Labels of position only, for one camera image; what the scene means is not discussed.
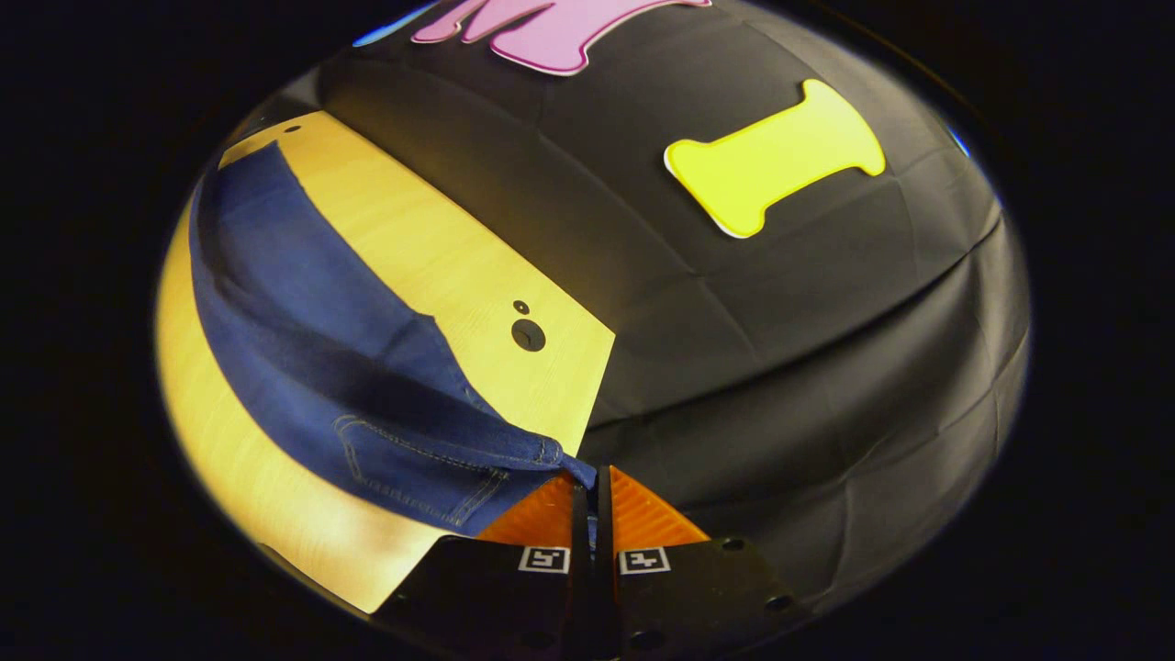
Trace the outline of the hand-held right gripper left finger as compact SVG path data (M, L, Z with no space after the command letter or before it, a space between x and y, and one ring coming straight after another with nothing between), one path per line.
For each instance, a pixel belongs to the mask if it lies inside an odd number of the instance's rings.
M563 473L482 535L439 537L372 625L435 660L557 660L582 494Z

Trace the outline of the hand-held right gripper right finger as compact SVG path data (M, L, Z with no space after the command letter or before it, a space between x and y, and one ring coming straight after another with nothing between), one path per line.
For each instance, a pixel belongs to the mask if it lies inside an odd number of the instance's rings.
M810 620L747 537L709 537L613 465L597 497L600 660L733 660Z

